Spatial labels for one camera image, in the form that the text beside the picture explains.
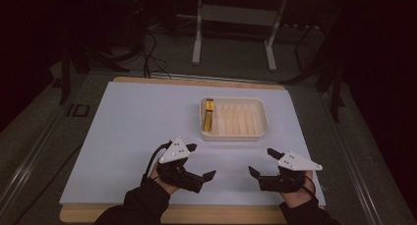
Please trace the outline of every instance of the cable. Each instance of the cable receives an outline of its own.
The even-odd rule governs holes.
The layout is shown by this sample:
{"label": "cable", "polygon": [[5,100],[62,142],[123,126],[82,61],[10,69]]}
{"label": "cable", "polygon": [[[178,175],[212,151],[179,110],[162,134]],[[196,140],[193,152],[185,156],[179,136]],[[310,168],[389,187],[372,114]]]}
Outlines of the cable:
{"label": "cable", "polygon": [[76,41],[76,45],[79,46],[81,49],[83,49],[85,52],[87,52],[91,57],[100,61],[103,65],[107,66],[108,68],[110,68],[114,71],[118,71],[118,72],[129,72],[129,70],[124,69],[124,68],[116,65],[113,61],[111,61],[110,59],[101,55],[96,50],[94,50],[94,49],[88,47],[87,45],[83,44],[82,42]]}
{"label": "cable", "polygon": [[[168,64],[165,62],[165,61],[163,61],[163,60],[160,60],[160,59],[157,59],[157,58],[155,58],[154,56],[152,56],[152,55],[150,55],[149,56],[150,58],[152,58],[152,61],[153,61],[153,63],[159,68],[158,70],[155,70],[155,71],[151,71],[151,73],[156,73],[156,72],[158,72],[158,71],[162,71],[163,73],[165,73],[167,76],[168,76],[168,78],[170,79],[170,80],[172,80],[172,78],[171,78],[171,76],[169,75],[169,73],[166,71],[166,69],[167,69],[167,67],[168,67]],[[161,67],[159,64],[157,64],[157,62],[162,62],[163,63],[163,65],[164,65],[164,67]]]}
{"label": "cable", "polygon": [[22,220],[22,218],[26,215],[26,213],[36,204],[36,202],[43,196],[43,194],[48,190],[48,188],[51,186],[52,182],[58,177],[59,173],[61,173],[62,169],[65,167],[65,165],[68,163],[68,161],[83,147],[83,143],[80,144],[71,154],[70,156],[64,161],[64,163],[59,167],[58,171],[55,173],[55,175],[52,177],[52,179],[49,181],[49,183],[43,188],[42,192],[31,202],[31,204],[19,215],[18,219],[14,223],[15,225],[19,224],[19,222]]}
{"label": "cable", "polygon": [[120,61],[125,61],[127,59],[133,58],[138,54],[139,47],[140,47],[140,45],[134,45],[134,46],[131,47],[131,49],[128,53],[118,55],[118,56],[108,57],[108,59],[110,59],[111,61],[120,62]]}
{"label": "cable", "polygon": [[[184,22],[183,24],[176,26],[175,28],[182,28],[182,27],[185,27],[185,26],[187,26],[187,25],[189,25],[193,22],[196,22],[196,21],[197,21],[197,19],[193,18],[188,22]],[[172,31],[171,29],[161,28],[160,26],[162,26],[162,23],[156,23],[154,25],[151,25],[151,26],[148,27],[148,31],[157,32],[157,33],[169,33],[169,32]]]}
{"label": "cable", "polygon": [[159,174],[158,176],[152,178],[153,181],[155,181],[157,178],[159,178],[160,176],[162,176],[162,174]]}
{"label": "cable", "polygon": [[313,180],[309,177],[307,177],[306,175],[304,175],[304,178],[308,179],[312,184],[313,184],[313,191],[308,190],[306,187],[304,187],[303,185],[301,186],[301,188],[306,191],[308,194],[310,194],[310,196],[312,197],[316,197],[316,185],[314,184]]}
{"label": "cable", "polygon": [[144,78],[150,78],[150,71],[149,71],[149,57],[151,57],[151,54],[154,50],[154,48],[156,47],[156,38],[150,34],[149,32],[146,33],[146,35],[150,36],[153,39],[153,46],[152,49],[149,51],[149,55],[147,55],[147,49],[144,47],[143,51],[144,51],[144,55],[145,55],[145,63],[144,63]]}
{"label": "cable", "polygon": [[127,64],[130,64],[130,63],[136,61],[139,57],[141,57],[141,55],[140,54],[137,54],[133,59],[131,59],[130,61],[126,61],[125,63],[121,64],[120,66],[123,67],[123,66],[125,66]]}
{"label": "cable", "polygon": [[168,143],[162,144],[160,147],[157,148],[157,150],[153,153],[152,157],[149,160],[148,163],[148,167],[147,167],[147,171],[145,171],[144,175],[142,176],[142,180],[141,180],[141,185],[143,185],[145,183],[145,181],[147,180],[148,174],[149,174],[149,170],[150,170],[150,166],[153,163],[153,160],[155,159],[156,155],[162,150],[162,149],[167,149],[170,145],[172,144],[172,141],[169,141]]}

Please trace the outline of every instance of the white tray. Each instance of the white tray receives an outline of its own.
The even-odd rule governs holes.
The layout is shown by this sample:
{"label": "white tray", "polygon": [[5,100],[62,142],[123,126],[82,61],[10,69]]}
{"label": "white tray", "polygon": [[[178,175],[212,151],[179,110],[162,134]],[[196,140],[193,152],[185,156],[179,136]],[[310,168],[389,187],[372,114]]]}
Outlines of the white tray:
{"label": "white tray", "polygon": [[[212,125],[204,131],[206,100],[213,99]],[[256,98],[205,97],[200,102],[200,126],[205,141],[256,141],[267,130],[264,104]]]}

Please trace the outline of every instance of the table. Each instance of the table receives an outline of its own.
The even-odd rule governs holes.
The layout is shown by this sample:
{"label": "table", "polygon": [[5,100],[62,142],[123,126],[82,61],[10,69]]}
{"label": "table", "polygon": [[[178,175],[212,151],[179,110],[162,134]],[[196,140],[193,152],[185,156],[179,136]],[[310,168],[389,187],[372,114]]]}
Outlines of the table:
{"label": "table", "polygon": [[281,0],[278,11],[256,10],[248,8],[237,8],[227,6],[217,6],[203,3],[198,0],[197,10],[197,34],[194,43],[192,63],[200,64],[200,54],[202,50],[202,22],[203,20],[239,23],[247,25],[271,27],[269,38],[265,41],[265,50],[268,59],[268,67],[271,71],[276,71],[275,59],[272,52],[272,44],[276,32],[279,28],[287,0]]}
{"label": "table", "polygon": [[271,27],[269,37],[264,41],[264,47],[267,54],[268,68],[270,71],[276,71],[275,58],[273,56],[272,45],[275,40],[276,33],[280,26],[282,16],[285,11],[288,0],[280,0],[278,10],[253,9],[231,6],[220,6],[205,3],[204,0],[198,0],[197,10],[197,31],[194,42],[192,63],[200,64],[202,50],[202,22],[217,21],[236,23],[243,25],[255,25]]}
{"label": "table", "polygon": [[[225,88],[233,88],[233,90],[237,92],[239,92],[238,90],[239,88],[245,91],[247,91],[248,88],[254,89],[254,91],[256,89],[265,90],[265,91],[284,90],[284,88],[279,85],[265,85],[265,84],[235,84],[235,83],[180,81],[180,80],[150,80],[150,79],[135,79],[135,78],[117,78],[116,80],[114,80],[114,82],[116,83],[121,83],[121,82],[122,83],[140,83],[140,84],[163,84],[163,85],[171,84],[173,85],[173,87],[175,85],[181,85],[181,86],[189,86],[191,88],[196,88],[197,86],[209,86],[209,87],[215,87],[215,88],[225,87]],[[100,107],[95,117],[97,117],[97,115],[100,115],[99,112],[100,112]],[[296,132],[298,134],[301,134],[301,130],[297,130]],[[90,144],[89,141],[91,141],[91,139],[89,139],[89,136],[86,139],[85,145]],[[302,141],[303,140],[295,141],[293,144],[302,144]],[[86,153],[83,152],[83,150],[80,153],[78,160],[80,160],[80,158],[83,158],[83,155],[86,155]],[[209,187],[209,182],[204,185],[202,191],[205,190],[205,187],[207,188]],[[318,198],[324,199],[323,192],[321,192],[321,190],[318,190],[318,191],[319,191]],[[116,203],[95,203],[95,204],[73,203],[73,202],[64,203],[63,208],[61,210],[60,218],[64,222],[92,222],[102,213],[102,211],[104,211],[106,208],[114,204]],[[282,224],[282,223],[285,223],[285,219],[282,213],[279,211],[279,208],[277,205],[253,206],[253,205],[248,205],[248,204],[247,205],[171,204],[169,208],[163,214],[161,218],[161,222],[162,223],[176,223],[176,224],[178,223],[184,223],[184,224],[191,224],[191,223],[193,224],[203,224],[203,223],[206,223],[206,224],[254,224],[254,223],[256,224]]]}

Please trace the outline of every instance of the gray floor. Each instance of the gray floor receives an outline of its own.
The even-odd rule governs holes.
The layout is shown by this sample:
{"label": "gray floor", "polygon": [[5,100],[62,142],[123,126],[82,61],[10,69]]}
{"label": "gray floor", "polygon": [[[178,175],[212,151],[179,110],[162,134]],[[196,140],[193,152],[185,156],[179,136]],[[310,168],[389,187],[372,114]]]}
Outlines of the gray floor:
{"label": "gray floor", "polygon": [[[277,84],[279,80],[300,73],[293,53],[294,45],[302,33],[298,28],[279,30],[273,46],[278,66],[274,73],[268,70],[261,39],[238,39],[233,36],[204,37],[201,64],[192,65],[192,28],[193,22],[180,27],[177,33],[155,32],[157,29],[160,31],[160,28],[153,28],[152,34],[156,38],[153,56],[166,62],[168,66],[165,72],[171,78],[232,79]],[[301,54],[304,63],[314,55],[321,39],[320,33],[314,31],[303,44]],[[150,49],[151,46],[152,39],[148,36],[147,47]],[[124,67],[133,70],[130,76],[140,76],[143,64],[144,59],[140,57]],[[51,68],[57,77],[60,76],[59,67],[57,64]],[[150,68],[159,69],[153,60],[150,61]],[[38,197],[65,160],[83,143],[106,84],[117,76],[126,75],[110,72],[98,65],[94,65],[88,75],[73,74],[72,95],[66,104],[58,104],[60,89],[48,87],[1,133],[2,192],[10,191],[7,186],[30,150],[43,146],[38,153],[38,161],[31,163],[36,167],[24,177],[26,185],[18,189],[16,197],[10,197],[9,209],[3,210],[7,216],[0,217],[1,224],[13,224]],[[168,78],[164,72],[152,76]],[[349,94],[349,86],[343,86],[341,96],[345,107],[339,108],[340,123],[336,124],[328,112],[328,94],[314,89],[316,79],[311,77],[286,88],[293,99],[312,158],[325,167],[318,177],[327,200],[327,210],[342,224],[416,224]],[[87,117],[65,116],[72,103],[89,105],[91,110]],[[19,224],[62,224],[58,201],[76,158],[77,153]]]}

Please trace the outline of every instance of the white table surface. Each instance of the white table surface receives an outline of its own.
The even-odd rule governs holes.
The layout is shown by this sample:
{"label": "white table surface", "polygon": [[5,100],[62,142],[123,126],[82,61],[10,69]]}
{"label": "white table surface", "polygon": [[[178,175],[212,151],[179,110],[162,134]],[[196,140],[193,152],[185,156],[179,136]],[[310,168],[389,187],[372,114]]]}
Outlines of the white table surface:
{"label": "white table surface", "polygon": [[[200,101],[206,96],[260,99],[268,118],[266,133],[258,141],[202,140]],[[248,166],[276,175],[269,147],[310,158],[286,90],[110,82],[60,203],[122,203],[125,193],[139,185],[153,152],[178,136],[198,145],[185,164],[187,171],[216,174],[199,194],[179,190],[171,204],[277,205],[282,198],[261,192]],[[320,205],[326,205],[316,175],[314,181]]]}

